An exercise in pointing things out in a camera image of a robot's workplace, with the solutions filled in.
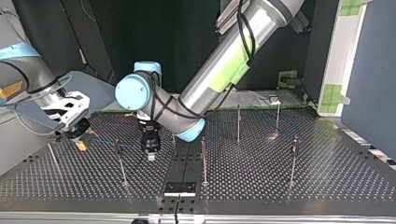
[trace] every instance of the perforated metal table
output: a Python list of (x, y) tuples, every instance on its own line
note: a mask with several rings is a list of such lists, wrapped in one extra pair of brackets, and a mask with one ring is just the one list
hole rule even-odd
[[(312, 109), (220, 111), (192, 143), (161, 130), (162, 150), (148, 161), (139, 149), (136, 120), (98, 113), (100, 141), (86, 152), (70, 142), (54, 146), (61, 172), (43, 148), (0, 177), (0, 212), (86, 212), (252, 216), (396, 217), (396, 174)], [(293, 185), (291, 141), (301, 142)], [(125, 188), (112, 142), (120, 138), (130, 183)], [(196, 182), (195, 197), (164, 197), (168, 182)]]

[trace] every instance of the robotic arm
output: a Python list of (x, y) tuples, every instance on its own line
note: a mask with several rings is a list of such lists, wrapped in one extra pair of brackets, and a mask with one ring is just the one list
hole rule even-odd
[[(254, 35), (256, 49), (278, 28), (288, 24), (304, 0), (251, 0), (244, 12)], [(179, 138), (193, 141), (205, 127), (203, 114), (220, 94), (236, 85), (248, 70), (248, 55), (243, 35), (252, 49), (249, 29), (234, 24), (220, 45), (210, 55), (190, 84), (176, 99), (157, 85), (157, 63), (136, 63), (134, 73), (125, 77), (116, 88), (121, 106), (140, 110)]]
[(85, 133), (90, 123), (84, 116), (88, 114), (90, 98), (79, 91), (67, 92), (37, 51), (8, 28), (6, 31), (7, 27), (2, 27), (0, 44), (0, 106), (10, 105), (6, 104), (8, 100), (26, 91), (50, 119), (58, 122), (55, 131), (86, 149), (89, 139)]

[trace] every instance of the vertical metal post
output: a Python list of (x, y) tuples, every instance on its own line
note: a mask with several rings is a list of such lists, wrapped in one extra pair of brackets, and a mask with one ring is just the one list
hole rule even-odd
[(240, 139), (241, 139), (241, 137), (240, 137), (240, 129), (241, 129), (240, 123), (241, 123), (241, 107), (238, 105), (238, 139), (237, 139), (238, 143), (240, 142)]
[(279, 129), (279, 116), (280, 116), (280, 101), (277, 103), (277, 111), (276, 111), (276, 132)]
[(123, 178), (122, 185), (124, 187), (127, 187), (127, 186), (129, 186), (129, 183), (128, 183), (128, 180), (126, 179), (125, 168), (122, 163), (122, 150), (120, 149), (119, 142), (120, 142), (120, 139), (116, 138), (116, 140), (114, 141), (114, 151), (116, 154), (116, 158), (120, 163), (120, 168), (121, 168), (122, 178)]
[(206, 176), (206, 142), (205, 138), (203, 137), (201, 141), (201, 148), (202, 148), (202, 159), (204, 161), (204, 186), (207, 186), (209, 183), (207, 183), (207, 176)]
[(172, 133), (172, 143), (175, 144), (176, 143), (176, 138), (175, 138), (175, 134)]
[(122, 178), (124, 179), (122, 185), (124, 187), (129, 186), (129, 183), (128, 183), (127, 179), (126, 179), (126, 174), (125, 174), (125, 169), (123, 167), (122, 159), (120, 159), (120, 167), (121, 167), (121, 171), (122, 171)]
[(290, 187), (292, 187), (294, 184), (293, 180), (294, 180), (294, 170), (295, 170), (296, 158), (298, 157), (298, 154), (300, 151), (300, 138), (297, 134), (294, 135), (291, 149), (293, 152), (293, 164), (291, 166)]
[(56, 168), (58, 169), (59, 175), (62, 176), (61, 167), (59, 166), (59, 162), (56, 159), (55, 153), (53, 152), (52, 145), (50, 143), (48, 143), (47, 146), (49, 147), (50, 155), (51, 155), (53, 161), (55, 162), (55, 165), (56, 165)]

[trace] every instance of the black curtain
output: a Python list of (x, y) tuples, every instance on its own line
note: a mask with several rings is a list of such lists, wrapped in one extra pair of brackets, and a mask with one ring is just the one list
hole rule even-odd
[(219, 43), (219, 0), (91, 0), (107, 55), (120, 80), (134, 62), (163, 67), (163, 88), (182, 92)]

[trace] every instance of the black bracket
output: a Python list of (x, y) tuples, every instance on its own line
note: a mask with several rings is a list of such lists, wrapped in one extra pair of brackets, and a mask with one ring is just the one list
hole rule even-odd
[(165, 188), (165, 197), (195, 197), (195, 182), (168, 182)]

